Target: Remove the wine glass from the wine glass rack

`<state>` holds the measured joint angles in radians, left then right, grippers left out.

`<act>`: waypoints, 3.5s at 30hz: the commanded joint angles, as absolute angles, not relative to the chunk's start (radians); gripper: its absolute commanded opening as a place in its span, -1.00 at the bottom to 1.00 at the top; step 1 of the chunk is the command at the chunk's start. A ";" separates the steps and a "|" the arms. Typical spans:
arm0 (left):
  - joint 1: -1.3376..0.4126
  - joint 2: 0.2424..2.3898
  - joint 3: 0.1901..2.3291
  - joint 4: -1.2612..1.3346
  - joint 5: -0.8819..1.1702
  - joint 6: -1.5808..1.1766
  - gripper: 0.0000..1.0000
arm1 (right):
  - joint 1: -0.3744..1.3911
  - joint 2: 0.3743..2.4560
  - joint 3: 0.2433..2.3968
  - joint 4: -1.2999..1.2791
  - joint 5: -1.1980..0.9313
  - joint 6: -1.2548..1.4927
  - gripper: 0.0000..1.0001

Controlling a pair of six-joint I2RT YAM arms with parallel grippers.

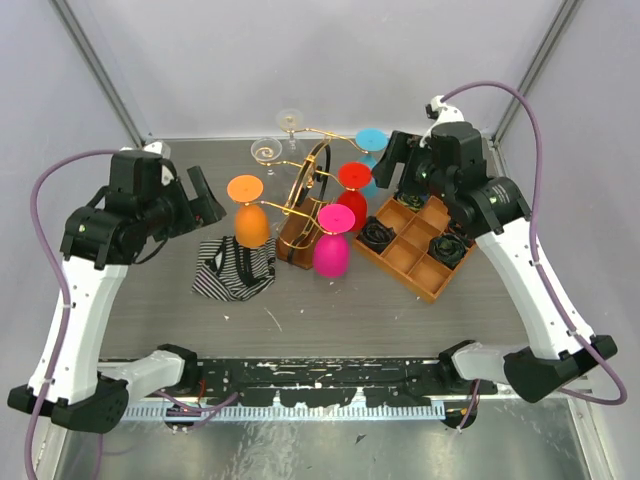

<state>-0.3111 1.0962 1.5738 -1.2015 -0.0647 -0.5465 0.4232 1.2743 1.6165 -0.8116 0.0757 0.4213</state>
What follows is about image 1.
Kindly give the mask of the blue wine glass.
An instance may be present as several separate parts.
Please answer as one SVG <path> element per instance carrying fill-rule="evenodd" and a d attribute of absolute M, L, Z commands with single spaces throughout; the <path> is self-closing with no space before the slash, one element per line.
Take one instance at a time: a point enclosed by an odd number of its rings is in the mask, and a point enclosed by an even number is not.
<path fill-rule="evenodd" d="M 372 171 L 377 163 L 374 153 L 384 151 L 388 145 L 388 141 L 388 136 L 379 129 L 367 128 L 359 131 L 355 136 L 356 145 L 368 153 L 363 154 L 358 162 L 367 166 L 369 170 Z M 360 192 L 365 198 L 370 199 L 376 195 L 377 190 L 375 180 L 373 176 L 371 176 L 369 183 L 360 189 Z"/>

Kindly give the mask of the red wine glass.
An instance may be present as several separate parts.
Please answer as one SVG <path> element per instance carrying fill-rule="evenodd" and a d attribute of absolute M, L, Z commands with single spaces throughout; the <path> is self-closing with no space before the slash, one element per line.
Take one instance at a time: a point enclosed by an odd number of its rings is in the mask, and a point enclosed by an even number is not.
<path fill-rule="evenodd" d="M 338 197 L 337 202 L 352 211 L 355 223 L 351 232 L 359 232 L 368 217 L 368 203 L 361 190 L 372 180 L 371 170 L 362 163 L 349 162 L 339 169 L 338 180 L 344 192 Z"/>

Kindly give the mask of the striped black white cloth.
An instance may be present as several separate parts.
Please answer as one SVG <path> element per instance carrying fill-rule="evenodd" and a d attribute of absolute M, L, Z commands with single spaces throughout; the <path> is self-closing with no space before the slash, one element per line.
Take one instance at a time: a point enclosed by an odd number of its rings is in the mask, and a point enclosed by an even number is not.
<path fill-rule="evenodd" d="M 205 240 L 199 245 L 191 291 L 222 302 L 244 302 L 276 279 L 276 241 L 251 249 L 234 236 Z"/>

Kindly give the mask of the wooden compartment tray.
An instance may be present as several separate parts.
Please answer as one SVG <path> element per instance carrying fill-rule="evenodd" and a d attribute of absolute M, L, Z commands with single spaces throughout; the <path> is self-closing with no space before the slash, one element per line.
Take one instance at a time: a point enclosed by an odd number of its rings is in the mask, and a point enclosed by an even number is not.
<path fill-rule="evenodd" d="M 443 263 L 431 254 L 432 241 L 451 232 L 447 208 L 435 197 L 428 198 L 418 211 L 389 198 L 377 211 L 375 218 L 393 231 L 393 238 L 383 241 L 376 250 L 367 246 L 360 237 L 352 240 L 352 246 L 430 304 L 436 302 L 476 250 L 474 244 L 467 246 L 458 263 Z"/>

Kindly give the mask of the pink wine glass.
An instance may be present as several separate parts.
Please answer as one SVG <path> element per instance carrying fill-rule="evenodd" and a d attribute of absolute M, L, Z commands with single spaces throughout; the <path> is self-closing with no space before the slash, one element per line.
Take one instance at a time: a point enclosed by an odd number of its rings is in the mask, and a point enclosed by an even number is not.
<path fill-rule="evenodd" d="M 334 203 L 322 207 L 317 215 L 323 235 L 313 252 L 313 268 L 327 278 L 346 273 L 350 262 L 349 245 L 344 234 L 355 224 L 355 215 L 347 206 Z"/>

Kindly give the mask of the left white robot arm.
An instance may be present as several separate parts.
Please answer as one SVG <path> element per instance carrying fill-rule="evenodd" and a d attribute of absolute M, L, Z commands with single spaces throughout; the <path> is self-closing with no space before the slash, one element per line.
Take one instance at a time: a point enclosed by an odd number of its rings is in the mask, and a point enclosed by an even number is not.
<path fill-rule="evenodd" d="M 187 171 L 196 193 L 187 196 L 163 141 L 110 157 L 108 183 L 65 222 L 62 257 L 52 261 L 61 286 L 45 348 L 29 381 L 7 398 L 14 410 L 97 434 L 158 390 L 188 396 L 199 387 L 197 355 L 186 348 L 161 345 L 109 374 L 98 369 L 99 353 L 116 294 L 129 267 L 144 262 L 148 239 L 164 246 L 226 214 L 198 166 Z"/>

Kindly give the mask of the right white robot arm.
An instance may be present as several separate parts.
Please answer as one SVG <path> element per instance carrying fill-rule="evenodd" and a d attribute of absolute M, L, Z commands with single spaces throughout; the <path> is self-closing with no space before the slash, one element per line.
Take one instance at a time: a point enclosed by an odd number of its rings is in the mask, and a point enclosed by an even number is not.
<path fill-rule="evenodd" d="M 489 259 L 524 324 L 524 346 L 485 346 L 467 340 L 439 356 L 438 379 L 459 394 L 474 380 L 509 385 L 536 403 L 609 359 L 618 347 L 576 311 L 546 259 L 531 241 L 532 214 L 519 187 L 488 173 L 480 132 L 468 122 L 436 126 L 429 138 L 394 131 L 372 170 L 386 188 L 397 164 L 400 190 L 441 200 L 451 219 Z"/>

